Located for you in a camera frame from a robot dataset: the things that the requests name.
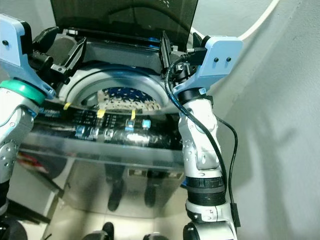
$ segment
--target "person's shoe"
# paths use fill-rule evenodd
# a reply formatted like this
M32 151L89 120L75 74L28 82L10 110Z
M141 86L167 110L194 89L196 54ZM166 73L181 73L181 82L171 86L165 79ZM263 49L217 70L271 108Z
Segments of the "person's shoe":
M144 192L144 203L148 208L153 208L156 203L156 187L147 185Z
M152 233L145 235L143 240L169 240L165 236L160 235L159 233Z
M114 240L115 237L115 228L112 222L106 222L103 227L102 231L106 232L108 234L108 237L106 240Z
M124 189L123 179L113 183L112 192L109 196L109 201L108 201L108 209L111 212L114 212L119 207L119 204L122 198L123 189Z

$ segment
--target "stainless steel panel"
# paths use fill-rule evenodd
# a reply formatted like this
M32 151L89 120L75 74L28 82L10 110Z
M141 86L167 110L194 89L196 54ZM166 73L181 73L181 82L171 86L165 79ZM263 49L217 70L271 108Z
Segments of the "stainless steel panel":
M183 181L180 170L76 160L63 200L89 212L155 218Z

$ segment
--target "washing machine drum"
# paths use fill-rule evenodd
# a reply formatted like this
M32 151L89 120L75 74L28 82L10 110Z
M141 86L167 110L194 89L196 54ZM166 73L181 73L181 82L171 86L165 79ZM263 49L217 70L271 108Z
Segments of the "washing machine drum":
M77 70L57 94L63 102L111 112L151 112L169 103L159 75L144 68L108 63Z

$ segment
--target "yellow tape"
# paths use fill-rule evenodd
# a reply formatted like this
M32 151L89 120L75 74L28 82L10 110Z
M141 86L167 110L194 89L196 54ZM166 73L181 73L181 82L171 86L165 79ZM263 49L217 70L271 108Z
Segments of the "yellow tape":
M71 102L67 102L67 103L63 106L63 110L67 110L70 105L71 105Z
M103 109L99 109L97 112L96 112L96 116L98 119L102 119L105 115L105 112L106 110L103 110Z
M131 120L135 120L136 118L136 110L132 110L131 112Z

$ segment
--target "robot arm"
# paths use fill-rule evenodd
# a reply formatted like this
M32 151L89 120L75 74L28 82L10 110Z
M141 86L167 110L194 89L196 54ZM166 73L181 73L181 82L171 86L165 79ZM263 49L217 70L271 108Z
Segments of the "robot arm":
M178 127L188 192L185 208L192 220L183 229L183 239L236 240L236 227L240 226L237 206L226 201L227 173L216 137L217 119L206 92L231 72L243 43L227 36L206 37L204 41L205 48L195 48L175 60L166 74L168 96L181 111ZM199 65L197 71L171 90L173 70L186 60Z
M49 49L56 34L57 28L49 28L32 42L26 22L0 14L0 65L11 78L0 83L0 218L8 208L9 181L19 146L32 130L40 105L54 98L57 84L69 82L84 57L85 38L69 52L64 65L54 64L51 56L40 51ZM7 228L0 225L0 239L5 239Z

